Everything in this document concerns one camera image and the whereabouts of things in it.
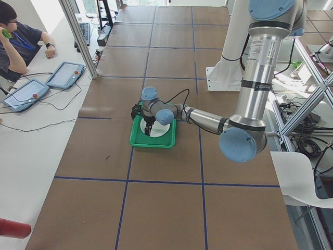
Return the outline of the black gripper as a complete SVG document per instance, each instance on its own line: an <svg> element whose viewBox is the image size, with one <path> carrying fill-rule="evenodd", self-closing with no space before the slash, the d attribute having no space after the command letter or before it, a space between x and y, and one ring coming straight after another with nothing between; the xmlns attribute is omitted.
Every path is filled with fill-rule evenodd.
<svg viewBox="0 0 333 250"><path fill-rule="evenodd" d="M150 135L151 127L155 122L155 117L154 116L144 116L144 121L146 122L145 135Z"/></svg>

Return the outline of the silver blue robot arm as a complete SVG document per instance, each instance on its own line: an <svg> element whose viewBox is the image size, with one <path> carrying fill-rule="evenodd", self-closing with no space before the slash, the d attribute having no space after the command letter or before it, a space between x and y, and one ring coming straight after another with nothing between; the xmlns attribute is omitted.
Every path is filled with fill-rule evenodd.
<svg viewBox="0 0 333 250"><path fill-rule="evenodd" d="M303 35L307 6L306 1L250 1L248 10L252 41L235 113L221 117L185 104L166 104L154 87L146 87L141 95L145 135L150 135L155 121L166 126L180 119L219 135L222 153L234 162L250 161L264 150L262 118L280 46L288 36Z"/></svg>

